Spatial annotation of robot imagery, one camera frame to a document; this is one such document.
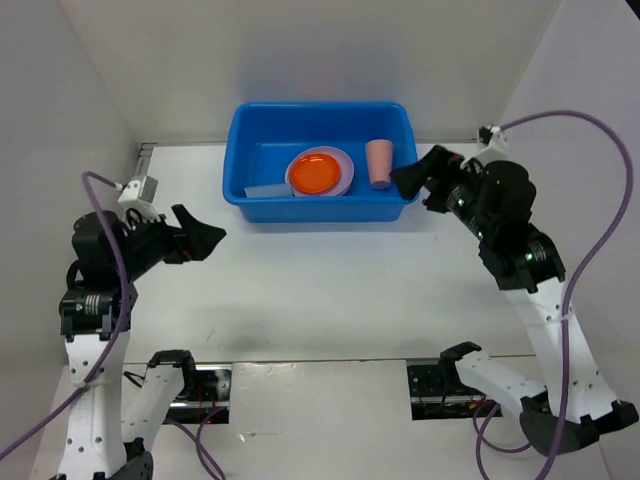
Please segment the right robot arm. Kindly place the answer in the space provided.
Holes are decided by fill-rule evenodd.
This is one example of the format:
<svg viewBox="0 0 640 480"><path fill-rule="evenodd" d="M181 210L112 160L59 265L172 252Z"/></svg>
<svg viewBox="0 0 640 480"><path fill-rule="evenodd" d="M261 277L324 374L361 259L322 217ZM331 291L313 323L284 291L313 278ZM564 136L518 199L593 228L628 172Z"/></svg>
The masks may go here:
<svg viewBox="0 0 640 480"><path fill-rule="evenodd" d="M482 164L436 145L421 160L391 173L399 193L429 192L430 211L454 214L478 239L479 257L516 309L539 361L540 382L501 365L477 344L440 354L438 380L450 393L486 394L519 420L541 455L581 450L639 420L596 365L570 303L566 270L553 241L530 221L536 188L511 161Z"/></svg>

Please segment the purple plate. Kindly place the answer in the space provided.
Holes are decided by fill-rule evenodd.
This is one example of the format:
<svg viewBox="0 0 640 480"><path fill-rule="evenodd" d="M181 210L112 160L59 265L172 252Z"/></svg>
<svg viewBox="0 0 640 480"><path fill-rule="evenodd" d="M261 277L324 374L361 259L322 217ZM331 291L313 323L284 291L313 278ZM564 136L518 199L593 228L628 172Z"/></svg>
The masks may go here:
<svg viewBox="0 0 640 480"><path fill-rule="evenodd" d="M301 155L307 154L307 153L311 153L311 152L324 152L327 154L330 154L332 156L334 156L336 158L336 160L339 162L340 167L341 167L341 178L339 180L339 182L330 190L326 191L323 194L316 194L316 195L308 195L308 194L303 194L299 191L297 191L295 188L292 187L292 185L289 183L289 180L287 178L287 175L289 173L289 168L292 164L292 162L296 159L299 158ZM299 155L297 155L288 165L286 172L285 172L285 181L287 184L290 185L291 189L293 190L293 194L295 196L300 196L300 197L329 197L329 196L341 196L344 195L347 190L350 188L352 180L354 178L354 173L355 173L355 167L354 167L354 163L351 159L351 157L349 155L347 155L343 150L336 148L336 147L330 147L330 146L318 146L318 147L313 147L310 148L308 150L305 150L303 152L301 152Z"/></svg>

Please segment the orange plate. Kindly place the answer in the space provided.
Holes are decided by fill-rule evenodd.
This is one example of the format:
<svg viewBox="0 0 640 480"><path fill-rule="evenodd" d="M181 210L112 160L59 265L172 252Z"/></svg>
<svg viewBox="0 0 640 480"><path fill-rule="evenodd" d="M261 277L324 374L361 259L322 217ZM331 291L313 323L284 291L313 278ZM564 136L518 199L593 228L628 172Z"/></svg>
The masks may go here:
<svg viewBox="0 0 640 480"><path fill-rule="evenodd" d="M287 178L292 187L303 194L323 194L339 182L341 167L334 156L311 152L292 162Z"/></svg>

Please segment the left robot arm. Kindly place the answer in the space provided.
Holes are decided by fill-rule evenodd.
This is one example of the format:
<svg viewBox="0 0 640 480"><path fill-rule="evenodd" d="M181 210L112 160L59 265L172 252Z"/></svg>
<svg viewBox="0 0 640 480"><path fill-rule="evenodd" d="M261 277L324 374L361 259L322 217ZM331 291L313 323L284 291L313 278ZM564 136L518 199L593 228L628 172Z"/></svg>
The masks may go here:
<svg viewBox="0 0 640 480"><path fill-rule="evenodd" d="M125 354L137 301L134 283L159 263L206 260L226 235L196 220L182 205L178 220L129 223L112 211L92 212L73 227L76 260L60 301L61 334L74 388L59 479L149 479L155 439L174 399L199 387L188 350L155 353L133 405L122 408Z"/></svg>

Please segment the blue cup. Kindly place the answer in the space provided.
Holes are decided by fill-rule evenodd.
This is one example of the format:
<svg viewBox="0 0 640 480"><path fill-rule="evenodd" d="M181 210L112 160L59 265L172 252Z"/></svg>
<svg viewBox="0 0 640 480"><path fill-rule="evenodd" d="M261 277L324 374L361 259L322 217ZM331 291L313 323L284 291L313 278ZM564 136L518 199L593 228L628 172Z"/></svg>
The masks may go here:
<svg viewBox="0 0 640 480"><path fill-rule="evenodd" d="M248 199L288 198L294 196L293 190L287 183L245 187L244 193Z"/></svg>

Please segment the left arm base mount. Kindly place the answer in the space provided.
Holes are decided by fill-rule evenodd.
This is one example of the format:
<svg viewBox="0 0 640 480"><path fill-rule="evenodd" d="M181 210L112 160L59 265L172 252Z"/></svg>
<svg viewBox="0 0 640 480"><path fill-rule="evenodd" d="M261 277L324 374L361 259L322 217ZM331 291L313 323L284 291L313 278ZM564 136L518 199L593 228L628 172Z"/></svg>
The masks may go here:
<svg viewBox="0 0 640 480"><path fill-rule="evenodd" d="M124 371L121 424L128 429L165 419L186 425L228 421L229 365L152 361L127 364Z"/></svg>

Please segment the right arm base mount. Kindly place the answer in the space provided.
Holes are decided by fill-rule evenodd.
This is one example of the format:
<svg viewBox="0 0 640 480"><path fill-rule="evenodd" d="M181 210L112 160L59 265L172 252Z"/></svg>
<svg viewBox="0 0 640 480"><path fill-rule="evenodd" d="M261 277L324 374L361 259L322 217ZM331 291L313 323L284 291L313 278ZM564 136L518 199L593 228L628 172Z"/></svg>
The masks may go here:
<svg viewBox="0 0 640 480"><path fill-rule="evenodd" d="M479 407L486 416L492 400L479 390L449 384L433 358L406 361L406 374L413 421L470 419Z"/></svg>

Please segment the salmon pink cup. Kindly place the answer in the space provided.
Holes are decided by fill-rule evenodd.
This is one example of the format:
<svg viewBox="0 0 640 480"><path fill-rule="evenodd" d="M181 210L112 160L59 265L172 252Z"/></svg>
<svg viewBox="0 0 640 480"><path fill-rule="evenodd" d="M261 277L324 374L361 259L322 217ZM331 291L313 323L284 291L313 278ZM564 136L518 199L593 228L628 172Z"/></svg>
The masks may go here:
<svg viewBox="0 0 640 480"><path fill-rule="evenodd" d="M393 144L389 140L371 140L365 145L368 177L370 186L375 190L390 187L393 162Z"/></svg>

